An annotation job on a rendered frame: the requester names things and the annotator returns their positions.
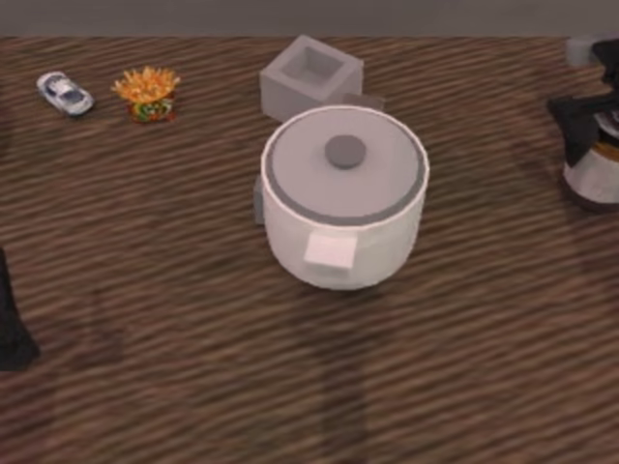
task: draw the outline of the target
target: black object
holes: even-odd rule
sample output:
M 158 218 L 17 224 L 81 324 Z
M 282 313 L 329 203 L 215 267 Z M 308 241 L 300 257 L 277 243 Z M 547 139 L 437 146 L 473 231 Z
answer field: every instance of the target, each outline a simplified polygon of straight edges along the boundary
M 619 110 L 619 40 L 594 43 L 591 50 L 604 66 L 602 82 L 612 91 L 605 95 L 574 99 L 549 100 L 547 108 L 563 133 L 566 163 L 575 166 L 599 141 L 619 146 L 619 140 L 606 133 L 596 114 Z
M 0 248 L 0 371 L 20 371 L 41 350 L 19 317 L 4 249 Z

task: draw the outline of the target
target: wooden floor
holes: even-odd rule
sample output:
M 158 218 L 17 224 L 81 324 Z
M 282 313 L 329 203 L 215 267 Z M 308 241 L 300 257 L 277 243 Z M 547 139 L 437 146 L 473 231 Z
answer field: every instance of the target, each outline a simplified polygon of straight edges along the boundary
M 326 40 L 431 163 L 416 249 L 377 288 L 307 287 L 252 223 L 286 39 L 2 40 L 0 243 L 44 356 L 0 377 L 1 464 L 619 463 L 619 217 L 556 187 L 545 99 L 601 90 L 554 39 Z M 177 121 L 128 121 L 169 66 Z M 62 70 L 98 107 L 68 121 Z

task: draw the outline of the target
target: open box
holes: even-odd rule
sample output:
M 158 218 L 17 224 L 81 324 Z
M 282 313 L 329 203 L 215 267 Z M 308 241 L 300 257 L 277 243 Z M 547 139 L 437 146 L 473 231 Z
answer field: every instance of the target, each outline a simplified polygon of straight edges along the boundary
M 284 122 L 363 91 L 364 62 L 308 36 L 298 37 L 260 72 L 262 111 Z

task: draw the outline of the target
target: lid knob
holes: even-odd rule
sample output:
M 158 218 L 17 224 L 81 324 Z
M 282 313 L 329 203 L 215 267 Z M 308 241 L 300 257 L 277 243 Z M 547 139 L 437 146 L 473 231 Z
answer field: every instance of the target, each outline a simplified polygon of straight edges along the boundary
M 325 145 L 325 156 L 338 169 L 351 169 L 364 162 L 368 149 L 354 135 L 336 135 Z

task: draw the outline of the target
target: toy car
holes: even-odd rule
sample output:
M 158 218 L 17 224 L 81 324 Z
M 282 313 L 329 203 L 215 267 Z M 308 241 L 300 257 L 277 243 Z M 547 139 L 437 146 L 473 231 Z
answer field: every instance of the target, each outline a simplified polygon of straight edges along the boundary
M 69 116 L 81 116 L 95 103 L 93 97 L 63 72 L 47 72 L 37 80 L 37 89 L 56 109 Z

